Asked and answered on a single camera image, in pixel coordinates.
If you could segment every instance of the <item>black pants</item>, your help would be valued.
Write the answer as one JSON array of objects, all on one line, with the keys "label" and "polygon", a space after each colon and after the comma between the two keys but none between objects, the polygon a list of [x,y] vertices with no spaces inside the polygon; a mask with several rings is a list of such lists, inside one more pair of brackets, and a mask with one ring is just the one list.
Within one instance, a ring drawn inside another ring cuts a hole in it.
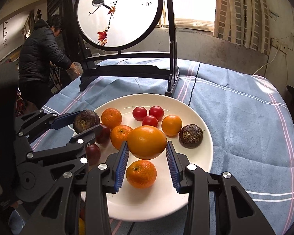
[{"label": "black pants", "polygon": [[52,92],[47,82],[32,80],[19,82],[22,98],[32,102],[40,109],[52,97]]}]

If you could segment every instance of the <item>person's hair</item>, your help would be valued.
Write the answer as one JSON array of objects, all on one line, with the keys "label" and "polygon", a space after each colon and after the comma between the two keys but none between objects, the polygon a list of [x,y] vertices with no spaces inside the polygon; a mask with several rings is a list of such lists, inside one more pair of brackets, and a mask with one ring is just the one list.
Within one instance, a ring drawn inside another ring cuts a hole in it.
[{"label": "person's hair", "polygon": [[50,27],[54,27],[55,31],[58,31],[62,28],[62,19],[59,14],[55,14],[47,20],[47,23]]}]

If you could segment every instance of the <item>blue tablecloth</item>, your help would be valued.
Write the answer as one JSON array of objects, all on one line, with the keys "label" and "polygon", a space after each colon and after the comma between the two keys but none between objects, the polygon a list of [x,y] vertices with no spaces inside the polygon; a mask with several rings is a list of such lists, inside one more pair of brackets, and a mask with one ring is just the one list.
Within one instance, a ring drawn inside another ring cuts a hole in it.
[{"label": "blue tablecloth", "polygon": [[[294,221],[294,125],[286,104],[265,78],[237,73],[198,62],[177,61],[181,78],[173,95],[188,104],[206,122],[213,141],[211,173],[231,172],[259,206],[276,234]],[[100,63],[148,64],[168,68],[168,59],[112,59]],[[164,94],[165,80],[99,77],[85,91],[76,79],[43,107],[63,114],[94,110],[130,94]],[[32,144],[35,151],[65,145],[73,135],[68,126],[49,130]],[[214,202],[210,202],[211,234],[215,233]],[[110,220],[112,234],[183,234],[186,208],[162,219],[135,223]]]}]

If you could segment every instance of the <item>white plate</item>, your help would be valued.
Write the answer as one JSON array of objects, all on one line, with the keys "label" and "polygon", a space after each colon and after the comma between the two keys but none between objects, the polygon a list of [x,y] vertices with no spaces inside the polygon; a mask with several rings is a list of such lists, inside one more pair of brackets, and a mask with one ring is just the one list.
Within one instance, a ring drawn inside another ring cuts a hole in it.
[{"label": "white plate", "polygon": [[[156,105],[164,109],[164,117],[170,114],[178,115],[182,119],[183,126],[197,124],[204,130],[202,143],[194,149],[182,147],[178,136],[167,137],[167,139],[172,141],[176,152],[185,154],[190,163],[209,172],[213,159],[213,145],[209,129],[202,118],[183,102],[163,95],[136,94],[107,102],[97,108],[95,112],[101,117],[102,112],[107,108],[116,108],[122,113],[122,124],[134,129],[141,126],[141,122],[133,118],[133,109],[137,106],[143,106],[149,110]],[[161,122],[159,122],[158,128],[161,129]],[[111,142],[107,146],[101,145],[99,147],[102,150],[99,163],[104,163],[108,155],[117,152]],[[137,160],[130,153],[128,166]],[[134,188],[124,177],[119,192],[107,194],[108,211],[111,218],[124,221],[149,221],[172,214],[187,204],[188,194],[178,194],[173,188],[165,151],[150,161],[157,169],[157,179],[150,188]],[[82,192],[82,199],[85,200],[85,192]]]}]

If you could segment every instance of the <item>wall socket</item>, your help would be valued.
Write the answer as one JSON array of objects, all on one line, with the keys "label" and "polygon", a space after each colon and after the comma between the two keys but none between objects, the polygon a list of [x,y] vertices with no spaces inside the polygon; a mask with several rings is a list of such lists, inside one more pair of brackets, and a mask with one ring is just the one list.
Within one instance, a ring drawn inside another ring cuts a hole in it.
[{"label": "wall socket", "polygon": [[281,40],[274,39],[274,38],[271,38],[271,40],[272,40],[271,46],[278,48],[279,50],[281,50],[285,54],[288,53],[288,45],[286,43],[282,42]]}]

